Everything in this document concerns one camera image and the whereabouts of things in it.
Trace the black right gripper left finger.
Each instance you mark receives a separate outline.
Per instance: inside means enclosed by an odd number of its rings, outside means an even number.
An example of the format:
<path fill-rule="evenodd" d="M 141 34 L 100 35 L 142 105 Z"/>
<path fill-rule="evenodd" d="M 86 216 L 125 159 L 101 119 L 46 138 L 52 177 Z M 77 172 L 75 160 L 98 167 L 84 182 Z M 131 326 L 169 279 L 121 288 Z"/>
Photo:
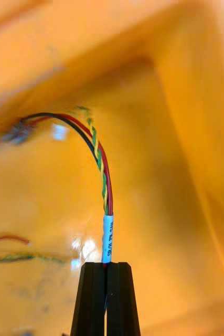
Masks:
<path fill-rule="evenodd" d="M 106 275 L 101 263 L 84 263 L 74 307 L 71 335 L 104 335 Z"/>

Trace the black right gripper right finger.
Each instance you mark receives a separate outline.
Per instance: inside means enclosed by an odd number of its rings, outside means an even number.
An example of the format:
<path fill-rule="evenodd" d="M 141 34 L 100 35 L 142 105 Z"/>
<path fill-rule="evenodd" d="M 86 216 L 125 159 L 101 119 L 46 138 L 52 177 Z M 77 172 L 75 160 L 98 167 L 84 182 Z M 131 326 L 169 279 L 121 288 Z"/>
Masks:
<path fill-rule="evenodd" d="M 126 262 L 108 266 L 106 334 L 141 334 L 132 269 Z"/>

